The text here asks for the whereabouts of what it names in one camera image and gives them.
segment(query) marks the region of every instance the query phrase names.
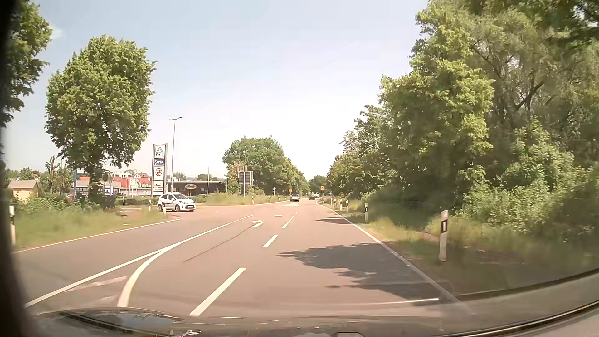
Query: sky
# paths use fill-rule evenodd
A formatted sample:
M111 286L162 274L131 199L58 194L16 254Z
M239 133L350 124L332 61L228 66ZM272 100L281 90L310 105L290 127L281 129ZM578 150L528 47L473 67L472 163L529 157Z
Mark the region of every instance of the sky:
M183 116L175 171L195 177L210 169L222 177L231 142L272 136L306 179L327 174L353 120L365 105L378 104L381 76L410 71L420 37L414 19L426 6L426 0L34 2L54 29L38 55L50 64L4 133L9 169L44 171L58 153L44 129L48 79L89 38L105 34L135 41L158 62L151 132L130 169L150 173L152 144L171 147L169 117Z

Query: lamp post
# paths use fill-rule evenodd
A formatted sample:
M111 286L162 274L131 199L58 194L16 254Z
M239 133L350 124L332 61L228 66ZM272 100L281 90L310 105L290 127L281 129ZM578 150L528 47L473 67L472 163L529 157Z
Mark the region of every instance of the lamp post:
M183 116L179 116L177 118L168 119L173 120L173 148L171 149L171 192L173 191L173 169L174 169L174 161L175 161L175 127L177 126L177 120L183 118Z

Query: grass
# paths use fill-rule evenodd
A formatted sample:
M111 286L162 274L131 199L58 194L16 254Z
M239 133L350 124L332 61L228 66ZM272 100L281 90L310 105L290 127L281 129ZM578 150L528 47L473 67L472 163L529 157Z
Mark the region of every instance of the grass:
M17 214L14 220L17 241L15 250L166 220L161 212L145 208L125 214L128 216L121 217L118 213L101 210L82 212L76 207L47 210L34 215Z
M456 295L526 287L599 267L596 243L542 239L458 216L450 217L447 261L440 262L438 215L401 204L370 203L365 224L363 202L350 201L343 211L327 202L325 206L384 240Z
M275 196L265 195L265 194L254 195L254 204L264 204L264 203L269 203L269 202L274 203L277 201L284 201L284 200L289 200L289 197L287 197L286 195L281 195L280 200L279 200L279 198L277 198L276 195ZM206 197L205 202L200 203L198 205L213 206L213 205L238 205L238 204L252 204L252 196L251 195L243 196L243 195L227 194L227 193L214 193L214 194L209 194Z

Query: white car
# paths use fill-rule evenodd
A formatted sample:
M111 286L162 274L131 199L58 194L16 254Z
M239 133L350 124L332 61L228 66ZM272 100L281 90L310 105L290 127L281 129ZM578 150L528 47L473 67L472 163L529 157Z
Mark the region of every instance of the white car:
M181 212L182 210L193 212L195 211L195 201L187 198L182 193L165 193L158 198L158 211L162 212L163 209L174 210L175 212Z

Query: asphalt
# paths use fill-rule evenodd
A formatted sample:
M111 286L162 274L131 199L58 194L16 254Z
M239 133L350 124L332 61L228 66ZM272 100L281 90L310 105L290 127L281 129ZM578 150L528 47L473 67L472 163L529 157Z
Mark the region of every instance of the asphalt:
M217 323L447 314L437 285L314 200L176 215L15 253L27 309L122 305Z

